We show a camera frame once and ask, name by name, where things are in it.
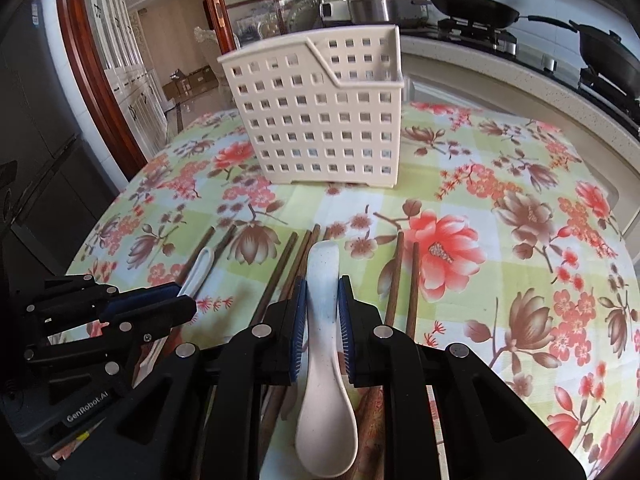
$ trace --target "stove burner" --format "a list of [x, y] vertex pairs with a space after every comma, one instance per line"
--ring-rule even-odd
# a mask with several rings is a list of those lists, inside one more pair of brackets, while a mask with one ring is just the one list
[[600, 77], [593, 68], [580, 70], [580, 84], [590, 88], [596, 94], [605, 98], [620, 111], [628, 115], [634, 122], [640, 122], [640, 104], [633, 96], [625, 94], [612, 83]]

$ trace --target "floral tablecloth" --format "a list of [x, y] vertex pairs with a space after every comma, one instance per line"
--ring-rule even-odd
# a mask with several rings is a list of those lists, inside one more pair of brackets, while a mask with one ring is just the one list
[[[468, 344], [593, 478], [636, 420], [640, 388], [638, 283], [597, 182], [562, 132], [538, 121], [413, 103], [401, 133], [395, 189], [274, 186], [238, 114], [206, 115], [132, 180], [68, 272], [120, 290], [158, 285], [177, 276], [209, 225], [213, 245], [235, 224], [196, 316], [169, 345], [204, 348], [247, 326], [290, 233], [316, 222], [339, 244], [356, 296], [383, 310], [403, 230], [406, 258], [420, 244], [416, 341]], [[405, 259], [401, 330], [409, 280]], [[92, 324], [65, 337], [98, 333]], [[350, 396], [357, 406], [359, 392]], [[293, 448], [300, 397], [286, 401], [263, 479], [310, 478]], [[374, 435], [366, 446], [371, 457], [380, 450]], [[368, 462], [360, 474], [371, 475]]]

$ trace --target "kitchen countertop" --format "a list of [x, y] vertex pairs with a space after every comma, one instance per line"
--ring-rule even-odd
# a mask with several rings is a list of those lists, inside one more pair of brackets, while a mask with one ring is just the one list
[[509, 60], [443, 41], [401, 36], [400, 50], [403, 54], [451, 63], [515, 86], [593, 132], [640, 173], [640, 144], [612, 117], [566, 86]]

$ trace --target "cardboard box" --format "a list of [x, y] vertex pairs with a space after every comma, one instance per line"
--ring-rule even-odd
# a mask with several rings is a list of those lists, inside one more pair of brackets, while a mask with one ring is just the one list
[[171, 81], [162, 87], [162, 91], [164, 92], [164, 96], [166, 100], [169, 101], [171, 99], [175, 99], [180, 95], [180, 91], [175, 84], [175, 81]]

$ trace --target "tiled floor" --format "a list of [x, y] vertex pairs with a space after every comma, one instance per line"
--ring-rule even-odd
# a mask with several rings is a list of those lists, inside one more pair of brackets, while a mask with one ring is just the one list
[[171, 141], [184, 128], [206, 113], [215, 113], [232, 107], [230, 92], [225, 88], [222, 94], [218, 88], [214, 88], [184, 101], [167, 112], [167, 139]]

